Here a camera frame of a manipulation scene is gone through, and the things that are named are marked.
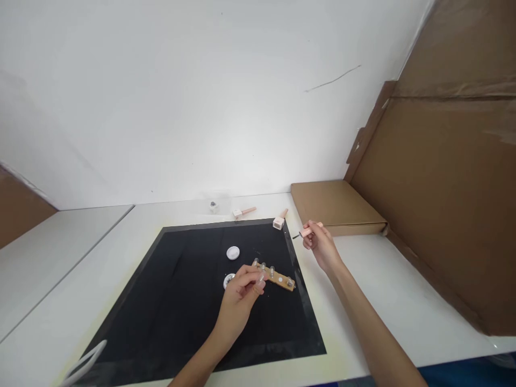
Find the left hand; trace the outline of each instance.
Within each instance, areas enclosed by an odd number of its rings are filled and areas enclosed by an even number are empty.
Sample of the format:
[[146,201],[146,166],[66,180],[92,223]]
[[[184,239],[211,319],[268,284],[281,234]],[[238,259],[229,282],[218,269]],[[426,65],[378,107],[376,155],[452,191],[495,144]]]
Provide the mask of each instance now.
[[267,273],[254,266],[243,265],[229,281],[222,298],[219,317],[212,334],[229,349],[240,336],[249,319],[251,308],[263,294]]

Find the finger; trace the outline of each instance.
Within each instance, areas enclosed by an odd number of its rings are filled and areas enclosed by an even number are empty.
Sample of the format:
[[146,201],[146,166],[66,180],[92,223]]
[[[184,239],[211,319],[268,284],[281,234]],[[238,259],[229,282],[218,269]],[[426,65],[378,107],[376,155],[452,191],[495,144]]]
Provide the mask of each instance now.
[[326,229],[326,227],[321,227],[321,230],[326,234],[326,236],[330,239],[333,239],[332,235],[330,234],[330,232]]
[[268,279],[267,273],[265,271],[258,271],[256,273],[246,273],[246,274],[242,274],[238,278],[235,277],[234,279],[232,279],[231,282],[235,281],[235,283],[238,286],[241,286],[244,288],[251,281],[258,282],[260,280],[260,278],[262,278],[263,281],[266,281]]
[[315,223],[312,220],[309,220],[308,223],[310,224],[310,228],[312,229],[312,232],[318,237],[318,238],[326,238],[325,232],[319,227],[317,223]]
[[245,273],[257,273],[258,271],[260,271],[260,269],[256,266],[242,265],[242,267],[236,272],[235,277],[240,277]]
[[247,284],[246,286],[246,292],[244,293],[244,295],[246,295],[247,293],[249,293],[250,291],[253,291],[253,286],[254,286],[254,282],[251,282],[249,284]]
[[312,240],[311,240],[310,238],[307,238],[307,237],[304,237],[304,238],[303,238],[303,244],[305,244],[305,243],[306,243],[308,246],[310,246],[310,247],[312,247],[312,245],[313,245]]
[[248,310],[251,310],[258,297],[263,294],[263,288],[265,288],[265,281],[258,281],[253,285],[253,289],[244,296],[241,302],[244,303]]

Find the pencil mark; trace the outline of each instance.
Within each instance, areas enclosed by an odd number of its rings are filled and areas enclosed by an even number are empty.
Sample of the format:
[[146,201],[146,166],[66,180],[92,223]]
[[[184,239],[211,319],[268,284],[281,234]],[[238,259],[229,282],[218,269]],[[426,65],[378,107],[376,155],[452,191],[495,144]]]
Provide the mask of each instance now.
[[332,80],[332,81],[329,81],[329,82],[323,83],[322,85],[316,86],[316,87],[314,87],[314,88],[311,88],[311,89],[305,90],[304,92],[310,92],[310,91],[312,91],[312,90],[319,89],[320,87],[326,86],[327,84],[330,84],[330,83],[333,83],[333,82],[335,82],[335,81],[338,81],[340,78],[342,78],[343,76],[345,76],[345,75],[346,75],[346,74],[348,74],[348,73],[351,73],[351,71],[356,70],[356,69],[357,69],[358,67],[360,67],[360,66],[362,66],[362,65],[361,65],[361,64],[359,64],[357,67],[354,67],[354,68],[352,68],[351,70],[347,70],[347,71],[346,71],[344,74],[342,74],[340,77],[335,78],[335,79],[334,79],[334,80]]

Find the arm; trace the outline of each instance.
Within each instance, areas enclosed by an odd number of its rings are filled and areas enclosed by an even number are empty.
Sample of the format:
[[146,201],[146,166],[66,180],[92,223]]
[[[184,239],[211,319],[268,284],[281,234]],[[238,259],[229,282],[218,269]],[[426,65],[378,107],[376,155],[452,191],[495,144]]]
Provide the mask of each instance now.
[[266,280],[267,273],[256,267],[243,265],[236,272],[224,292],[215,328],[168,387],[200,387],[206,383],[242,333]]
[[378,386],[426,386],[421,374],[371,306],[344,265],[333,238],[311,220],[312,234],[303,245],[313,251],[331,281],[359,339],[371,375]]

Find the hand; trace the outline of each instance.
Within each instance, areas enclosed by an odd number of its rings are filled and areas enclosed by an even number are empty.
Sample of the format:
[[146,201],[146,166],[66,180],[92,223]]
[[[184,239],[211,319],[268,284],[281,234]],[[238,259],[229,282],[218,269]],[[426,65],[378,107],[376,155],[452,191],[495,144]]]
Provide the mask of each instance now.
[[227,284],[213,334],[228,346],[228,350],[245,328],[251,308],[263,294],[267,279],[265,271],[243,265]]
[[321,269],[329,274],[335,265],[343,264],[333,237],[325,227],[319,227],[314,221],[309,220],[303,225],[303,228],[308,227],[312,229],[312,233],[303,238],[303,246],[313,251]]

